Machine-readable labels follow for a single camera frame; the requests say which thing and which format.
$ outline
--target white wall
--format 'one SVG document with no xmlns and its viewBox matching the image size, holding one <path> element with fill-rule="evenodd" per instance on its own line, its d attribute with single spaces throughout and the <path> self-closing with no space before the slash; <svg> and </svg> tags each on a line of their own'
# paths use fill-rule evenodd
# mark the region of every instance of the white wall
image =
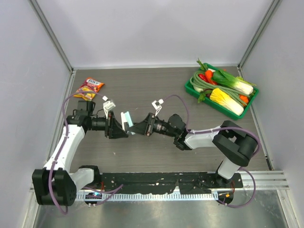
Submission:
<svg viewBox="0 0 304 228">
<path fill-rule="evenodd" d="M 282 1 L 244 66 L 260 89 L 258 121 L 277 169 L 283 169 L 304 215 L 304 1 Z"/>
<path fill-rule="evenodd" d="M 0 1 L 0 227 L 20 228 L 35 168 L 54 134 L 63 64 L 26 0 Z"/>
<path fill-rule="evenodd" d="M 74 67 L 240 62 L 271 0 L 38 0 Z"/>
</svg>

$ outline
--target vegetable basket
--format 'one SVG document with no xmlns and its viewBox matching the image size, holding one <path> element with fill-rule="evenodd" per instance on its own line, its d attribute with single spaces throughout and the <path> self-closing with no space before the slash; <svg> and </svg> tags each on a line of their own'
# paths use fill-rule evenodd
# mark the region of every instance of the vegetable basket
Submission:
<svg viewBox="0 0 304 228">
<path fill-rule="evenodd" d="M 218 68 L 210 65 L 210 64 L 207 64 L 208 68 L 210 69 L 213 69 L 213 70 L 218 70 Z M 187 81 L 187 83 L 185 84 L 185 87 L 186 87 L 186 92 L 192 96 L 194 96 L 195 98 L 198 98 L 200 96 L 200 93 L 195 91 L 194 88 L 193 88 L 193 85 L 190 83 L 190 80 Z M 257 96 L 258 94 L 258 89 L 253 87 L 254 91 L 255 91 L 255 94 L 252 96 L 251 100 L 249 101 L 248 105 L 244 108 L 244 111 L 241 115 L 237 115 L 235 113 L 233 113 L 232 111 L 226 109 L 225 107 L 219 105 L 218 103 L 216 102 L 213 102 L 211 101 L 209 98 L 205 98 L 205 100 L 203 102 L 205 102 L 206 104 L 210 105 L 211 107 L 215 108 L 216 110 L 218 110 L 219 112 L 225 114 L 226 116 L 230 117 L 231 119 L 233 120 L 239 120 L 239 119 L 242 119 L 245 114 L 247 113 L 248 109 L 250 108 L 253 100 L 255 99 L 255 97 Z"/>
</svg>

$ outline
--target logo on snack bag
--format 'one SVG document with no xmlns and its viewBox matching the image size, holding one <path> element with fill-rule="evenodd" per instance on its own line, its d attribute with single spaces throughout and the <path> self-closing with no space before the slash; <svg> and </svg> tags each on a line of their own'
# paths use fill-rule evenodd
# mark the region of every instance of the logo on snack bag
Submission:
<svg viewBox="0 0 304 228">
<path fill-rule="evenodd" d="M 94 85 L 99 85 L 100 84 L 100 82 L 97 82 L 97 81 L 95 81 L 95 80 L 93 80 L 93 79 L 88 79 L 87 81 L 86 81 L 87 83 L 91 83 L 91 84 L 94 84 Z"/>
</svg>

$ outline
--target snack bag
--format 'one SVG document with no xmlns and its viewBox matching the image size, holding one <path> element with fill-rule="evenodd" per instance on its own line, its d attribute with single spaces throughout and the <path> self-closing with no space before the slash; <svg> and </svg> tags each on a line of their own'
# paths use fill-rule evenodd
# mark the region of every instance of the snack bag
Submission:
<svg viewBox="0 0 304 228">
<path fill-rule="evenodd" d="M 100 90 L 100 88 L 104 85 L 104 83 L 97 82 L 93 78 L 88 77 L 85 82 L 80 86 L 79 89 L 77 89 L 76 92 L 81 91 L 94 91 L 97 92 Z M 96 94 L 76 94 L 74 97 L 81 97 L 85 99 L 86 101 L 92 101 Z"/>
</svg>

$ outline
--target wood grain surface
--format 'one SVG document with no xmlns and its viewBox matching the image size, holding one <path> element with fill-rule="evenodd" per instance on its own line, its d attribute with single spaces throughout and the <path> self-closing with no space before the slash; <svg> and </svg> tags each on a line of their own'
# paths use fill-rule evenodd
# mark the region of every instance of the wood grain surface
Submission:
<svg viewBox="0 0 304 228">
<path fill-rule="evenodd" d="M 113 99 L 114 114 L 120 121 L 120 112 L 129 111 L 133 122 L 142 121 L 149 112 L 155 112 L 151 102 L 171 94 L 182 96 L 190 110 L 189 128 L 195 130 L 219 126 L 229 118 L 207 104 L 198 104 L 197 99 L 186 93 L 184 84 L 196 71 L 196 67 L 137 68 L 78 70 L 72 92 L 75 92 L 87 77 L 105 83 L 100 93 Z M 236 67 L 225 67 L 238 75 Z M 77 108 L 80 98 L 69 101 L 67 114 Z M 95 97 L 95 111 L 102 108 L 103 100 Z M 170 98 L 163 104 L 159 118 L 165 121 L 177 113 L 186 121 L 187 114 L 178 98 Z M 238 125 L 257 133 L 250 112 Z M 217 148 L 198 148 L 180 151 L 167 136 L 153 134 L 150 137 L 134 135 L 125 139 L 110 140 L 104 132 L 87 132 L 80 143 L 71 166 L 75 172 L 81 165 L 97 165 L 101 172 L 167 172 L 167 171 L 215 171 L 224 155 Z M 268 170 L 263 152 L 251 159 L 251 171 Z"/>
</svg>

